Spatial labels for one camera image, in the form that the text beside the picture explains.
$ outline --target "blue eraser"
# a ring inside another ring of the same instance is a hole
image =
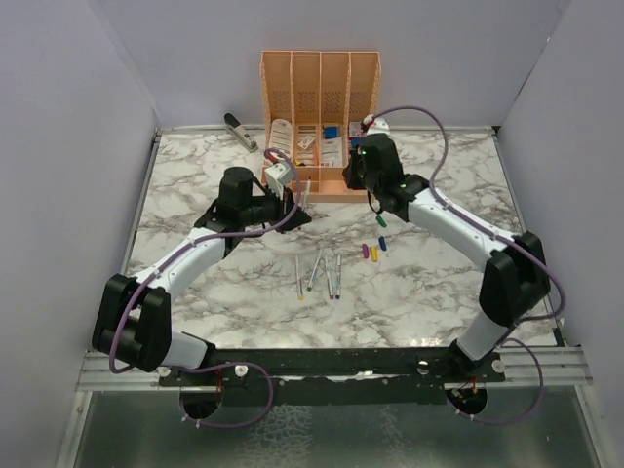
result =
[[[325,127],[323,129],[323,133],[325,135],[325,139],[338,138],[338,127]]]

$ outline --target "purple cable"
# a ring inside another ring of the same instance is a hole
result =
[[[539,268],[542,272],[544,272],[544,274],[546,276],[548,276],[550,278],[550,280],[553,282],[553,284],[557,288],[557,291],[559,291],[559,299],[560,299],[559,307],[557,307],[557,309],[552,314],[536,315],[534,317],[524,317],[524,318],[521,318],[521,319],[519,319],[516,322],[514,327],[516,327],[517,325],[519,325],[519,324],[521,324],[523,322],[534,322],[534,321],[545,320],[545,319],[556,319],[557,317],[559,317],[559,315],[566,308],[566,292],[564,291],[564,287],[561,284],[561,281],[559,280],[559,278],[557,278],[557,275],[555,275],[555,273],[548,266],[546,266],[542,261],[540,261],[538,258],[536,258],[532,253],[528,252],[526,249],[523,249],[521,246],[519,246],[515,242],[513,242],[513,241],[511,241],[509,239],[506,239],[506,238],[504,238],[502,236],[499,236],[498,234],[494,233],[493,231],[489,230],[485,226],[481,225],[479,222],[475,221],[471,217],[469,217],[466,214],[462,213],[461,211],[456,209],[451,203],[448,203],[442,197],[442,195],[440,195],[438,193],[438,190],[436,189],[436,177],[438,176],[438,173],[440,172],[440,169],[444,165],[445,161],[447,160],[447,156],[449,155],[449,135],[447,134],[447,131],[445,130],[445,127],[442,124],[442,122],[440,122],[440,119],[438,119],[438,117],[436,117],[433,114],[433,112],[431,112],[430,110],[425,109],[424,107],[419,107],[417,105],[400,105],[400,106],[397,106],[397,107],[392,107],[390,109],[384,110],[383,112],[379,112],[378,114],[376,114],[376,115],[374,115],[372,117],[372,120],[374,121],[374,119],[376,119],[377,117],[381,117],[382,115],[386,115],[386,114],[389,114],[390,112],[395,112],[397,110],[417,110],[419,112],[427,114],[429,117],[431,117],[434,120],[434,122],[438,125],[438,127],[440,128],[440,131],[442,132],[442,138],[444,139],[444,143],[445,143],[445,147],[444,147],[444,149],[442,151],[442,158],[440,159],[440,162],[438,163],[438,166],[436,167],[434,172],[431,174],[431,177],[429,178],[429,188],[431,189],[431,193],[433,194],[433,196],[436,199],[436,201],[438,203],[440,203],[443,207],[445,207],[447,210],[449,210],[451,213],[453,213],[454,215],[456,215],[460,219],[464,220],[465,222],[470,224],[475,229],[483,232],[484,234],[486,234],[491,239],[494,239],[496,241],[502,242],[506,246],[511,247],[515,251],[517,251],[520,254],[524,255],[535,266],[537,266],[537,268]],[[509,335],[509,333],[511,333],[511,331],[513,330],[514,327],[512,327],[510,329],[510,331],[501,338],[501,341],[503,339],[505,339]]]
[[[542,370],[542,367],[539,364],[539,361],[537,360],[537,356],[535,356],[535,353],[533,353],[533,351],[524,343],[522,343],[520,340],[516,338],[507,338],[503,341],[503,344],[508,341],[515,341],[516,343],[520,344],[523,348],[525,348],[529,356],[535,362],[535,367],[537,368],[537,375],[539,377],[539,393],[537,394],[537,398],[535,399],[531,407],[527,409],[524,413],[518,416],[507,418],[507,419],[483,419],[481,417],[471,415],[471,414],[466,414],[465,412],[460,411],[453,403],[450,402],[449,398],[447,397],[447,403],[455,409],[455,412],[457,414],[459,414],[460,416],[466,419],[470,419],[471,421],[481,422],[482,424],[485,424],[488,426],[507,426],[509,424],[516,424],[518,422],[526,421],[531,416],[533,416],[533,414],[537,411],[537,409],[539,409],[539,406],[542,404],[542,400],[544,399],[545,387],[544,387],[544,372]]]
[[[243,427],[248,427],[248,426],[251,426],[252,424],[257,423],[260,419],[266,416],[266,414],[268,414],[268,412],[271,410],[271,405],[273,404],[273,393],[274,393],[273,382],[271,382],[271,376],[269,375],[269,373],[264,368],[259,366],[258,364],[246,363],[246,362],[226,363],[226,364],[219,364],[217,366],[211,366],[209,368],[184,369],[184,371],[188,373],[204,373],[204,372],[220,371],[221,369],[232,368],[235,366],[247,366],[248,368],[254,368],[257,371],[259,371],[266,379],[266,382],[268,383],[268,387],[269,387],[269,398],[267,400],[266,405],[262,409],[262,411],[257,416],[254,416],[252,419],[249,419],[247,421],[235,422],[233,424],[222,424],[218,422],[205,421],[203,419],[193,419],[188,414],[186,414],[186,411],[184,410],[184,407],[182,406],[181,401],[180,401],[180,409],[184,413],[184,419],[182,419],[182,421],[185,419],[189,419],[193,421],[194,423],[199,424],[200,426],[213,427],[216,429],[241,429]]]
[[[292,209],[288,212],[288,214],[284,217],[284,219],[282,219],[281,221],[273,224],[272,226],[269,226],[269,227],[264,228],[264,229],[259,229],[257,231],[249,231],[249,232],[246,232],[246,231],[240,231],[240,232],[220,232],[220,233],[215,233],[215,234],[210,234],[210,235],[207,235],[207,236],[203,236],[203,237],[198,238],[195,241],[195,245],[200,244],[202,242],[210,241],[211,239],[221,239],[221,238],[226,238],[226,237],[257,237],[257,236],[261,236],[263,234],[266,234],[267,232],[274,231],[275,229],[279,229],[284,224],[289,222],[289,220],[294,216],[294,213],[296,212],[296,210],[297,210],[297,208],[299,206],[299,201],[301,200],[301,177],[299,176],[299,173],[296,170],[296,166],[293,164],[293,162],[282,151],[280,151],[277,148],[266,148],[264,150],[264,157],[268,159],[268,156],[269,156],[270,153],[277,154],[280,158],[282,158],[291,167],[292,171],[294,172],[294,179],[296,181],[296,198],[294,200],[294,204],[292,205]],[[128,305],[126,305],[126,308],[124,309],[124,313],[121,315],[121,318],[119,319],[119,325],[117,325],[117,330],[115,331],[115,334],[113,335],[113,341],[112,341],[112,343],[110,345],[110,352],[108,354],[108,367],[110,368],[110,371],[112,373],[122,373],[122,372],[125,372],[125,371],[129,371],[130,369],[133,368],[132,366],[125,366],[123,368],[117,368],[115,366],[115,357],[117,356],[117,348],[119,347],[119,341],[121,339],[122,331],[123,331],[124,327],[126,326],[126,322],[128,321],[128,317],[130,316],[130,313],[132,312],[133,308],[135,307],[135,304],[137,303],[137,300],[140,297],[141,293],[145,290],[145,288],[147,288],[147,286],[152,281],[154,281],[154,279],[157,277],[157,275],[160,274],[161,271],[166,270],[182,254],[184,254],[186,251],[188,251],[189,249],[192,249],[192,248],[193,248],[193,244],[189,243],[189,244],[185,244],[184,246],[180,247],[177,251],[172,253],[171,256],[169,258],[167,258],[163,262],[163,264],[158,268],[158,270],[152,272],[147,278],[145,278],[145,281],[143,281],[143,283],[141,283],[138,286],[138,288],[136,288],[135,293],[130,297],[130,300],[128,301]]]

